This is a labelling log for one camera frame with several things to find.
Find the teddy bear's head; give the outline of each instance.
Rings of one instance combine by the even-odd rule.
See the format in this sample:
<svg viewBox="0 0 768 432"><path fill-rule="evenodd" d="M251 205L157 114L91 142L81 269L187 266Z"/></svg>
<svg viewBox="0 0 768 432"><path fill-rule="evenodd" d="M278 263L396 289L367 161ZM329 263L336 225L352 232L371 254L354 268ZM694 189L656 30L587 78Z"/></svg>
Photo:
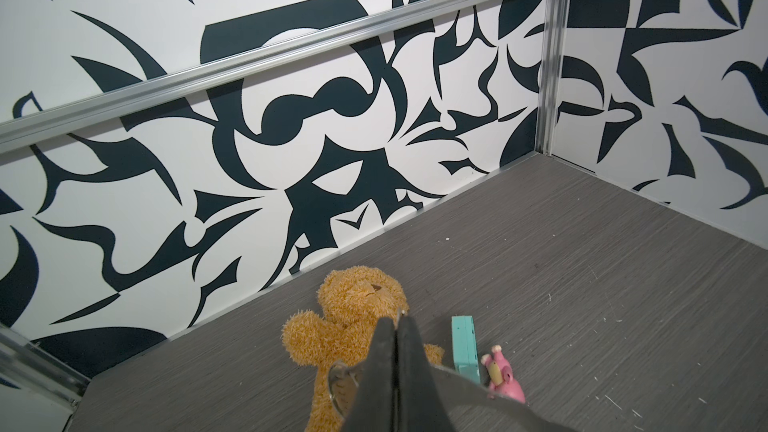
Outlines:
<svg viewBox="0 0 768 432"><path fill-rule="evenodd" d="M349 325L364 318L397 316L408 312L406 294L400 283L378 268L363 266L333 271L317 292L326 320Z"/></svg>

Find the pink figurine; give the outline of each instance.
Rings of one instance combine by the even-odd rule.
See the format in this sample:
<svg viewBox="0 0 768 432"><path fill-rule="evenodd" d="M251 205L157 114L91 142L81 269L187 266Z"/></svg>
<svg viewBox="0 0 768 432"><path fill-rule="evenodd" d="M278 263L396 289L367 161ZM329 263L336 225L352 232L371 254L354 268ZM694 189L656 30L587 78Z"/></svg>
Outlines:
<svg viewBox="0 0 768 432"><path fill-rule="evenodd" d="M493 358L486 354L480 359L480 362L488 370L488 375L491 376L488 388L497 394L506 395L517 402L525 404L523 388L520 387L520 383L512 376L512 366L509 364L509 360L505 359L502 355L502 346L494 345L491 348L491 352L493 352Z"/></svg>

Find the toy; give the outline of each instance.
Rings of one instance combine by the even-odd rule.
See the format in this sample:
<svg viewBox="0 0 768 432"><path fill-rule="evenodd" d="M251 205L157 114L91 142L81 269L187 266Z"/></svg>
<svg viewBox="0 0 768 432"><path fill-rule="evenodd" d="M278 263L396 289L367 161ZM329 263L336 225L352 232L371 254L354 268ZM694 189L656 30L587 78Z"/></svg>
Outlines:
<svg viewBox="0 0 768 432"><path fill-rule="evenodd" d="M363 266L328 274L317 301L323 318L312 311L299 312L283 326L283 345L293 361L317 367L308 432L341 426L342 418L333 409L328 391L331 365L342 360L352 366L364 360L379 318L396 321L398 310L408 312L398 281L378 268ZM425 344L424 351L433 364L442 362L442 348Z"/></svg>
<svg viewBox="0 0 768 432"><path fill-rule="evenodd" d="M475 323L471 315L451 318L453 337L453 365L456 371L476 384L480 383L478 346L475 341Z"/></svg>
<svg viewBox="0 0 768 432"><path fill-rule="evenodd" d="M491 376L488 388L525 404L523 388L512 376L512 366L509 364L509 360L502 355L502 346L494 345L491 352L493 352L493 358L486 354L480 359L488 370L488 375Z"/></svg>

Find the turquoise plastic object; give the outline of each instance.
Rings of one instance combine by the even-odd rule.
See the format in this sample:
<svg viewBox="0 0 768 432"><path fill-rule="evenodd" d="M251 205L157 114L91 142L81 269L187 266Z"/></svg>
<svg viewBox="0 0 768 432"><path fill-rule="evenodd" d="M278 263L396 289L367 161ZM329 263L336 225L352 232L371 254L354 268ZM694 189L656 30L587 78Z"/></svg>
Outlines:
<svg viewBox="0 0 768 432"><path fill-rule="evenodd" d="M457 315L451 318L453 336L453 365L456 371L467 379L480 383L478 346L475 341L475 322L471 315Z"/></svg>

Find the teddy bear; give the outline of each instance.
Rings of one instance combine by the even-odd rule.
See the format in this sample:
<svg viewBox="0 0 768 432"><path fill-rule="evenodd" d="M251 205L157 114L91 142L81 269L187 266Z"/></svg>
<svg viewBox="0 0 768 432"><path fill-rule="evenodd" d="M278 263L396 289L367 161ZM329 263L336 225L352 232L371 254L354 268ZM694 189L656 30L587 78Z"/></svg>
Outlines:
<svg viewBox="0 0 768 432"><path fill-rule="evenodd" d="M342 418L333 408L328 392L328 370L342 360L348 366L368 355L376 322L381 317L397 319L398 310L408 312L400 283L378 268L356 266L333 271L317 292L323 317L312 311L294 314L283 325L283 345L298 365L317 367L307 432L335 431ZM425 344L427 359L440 365L445 351Z"/></svg>

